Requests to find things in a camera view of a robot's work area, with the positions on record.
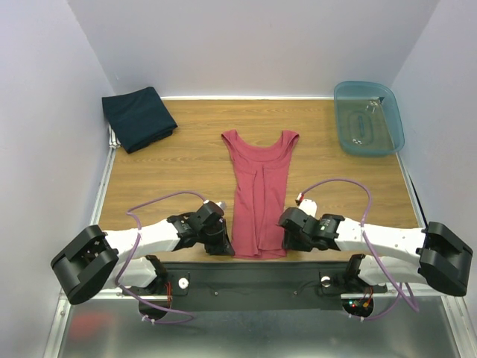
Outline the maroon tank top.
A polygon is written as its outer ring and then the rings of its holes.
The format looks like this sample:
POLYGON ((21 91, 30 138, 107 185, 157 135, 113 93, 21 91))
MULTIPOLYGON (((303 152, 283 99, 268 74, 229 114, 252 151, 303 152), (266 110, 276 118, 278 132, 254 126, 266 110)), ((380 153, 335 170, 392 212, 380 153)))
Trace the maroon tank top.
POLYGON ((238 131, 221 134, 236 178, 232 247, 235 257, 272 260, 285 257, 284 229, 278 225, 285 206, 288 173, 300 135, 284 130, 269 147, 246 143, 238 131))

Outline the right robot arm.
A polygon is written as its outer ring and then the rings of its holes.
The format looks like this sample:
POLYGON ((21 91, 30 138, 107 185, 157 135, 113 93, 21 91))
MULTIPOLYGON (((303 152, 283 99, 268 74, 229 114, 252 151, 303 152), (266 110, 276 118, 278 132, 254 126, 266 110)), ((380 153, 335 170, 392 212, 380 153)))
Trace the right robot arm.
POLYGON ((362 252, 365 256, 343 273, 344 285, 352 291, 395 280, 426 284, 456 297, 467 293, 473 250, 439 222, 402 229, 333 214, 316 219, 290 207, 280 216, 279 226, 285 231, 285 249, 362 252))

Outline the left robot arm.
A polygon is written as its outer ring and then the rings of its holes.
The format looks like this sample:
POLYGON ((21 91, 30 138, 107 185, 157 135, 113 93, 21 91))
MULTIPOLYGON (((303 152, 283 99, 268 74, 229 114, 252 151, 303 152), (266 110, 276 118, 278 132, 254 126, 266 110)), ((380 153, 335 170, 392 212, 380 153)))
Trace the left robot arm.
POLYGON ((127 230, 90 225, 54 257, 51 268, 72 305, 115 287, 156 294, 165 288, 168 275, 155 254, 196 244, 209 255, 234 255, 222 203, 205 201, 195 212, 127 230))

